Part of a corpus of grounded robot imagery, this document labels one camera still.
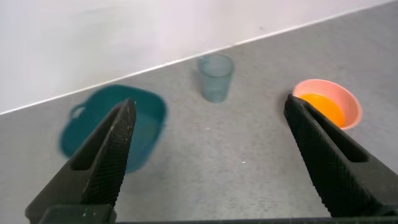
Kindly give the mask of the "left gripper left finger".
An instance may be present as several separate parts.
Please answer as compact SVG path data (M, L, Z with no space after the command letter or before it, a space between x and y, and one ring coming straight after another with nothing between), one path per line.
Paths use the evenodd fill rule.
M118 103L28 205L31 223L113 223L136 122L133 100Z

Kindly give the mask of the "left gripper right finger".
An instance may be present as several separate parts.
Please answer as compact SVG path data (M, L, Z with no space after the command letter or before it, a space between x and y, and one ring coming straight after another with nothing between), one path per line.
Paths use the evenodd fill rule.
M397 215L397 174L306 101L284 116L314 187L333 217Z

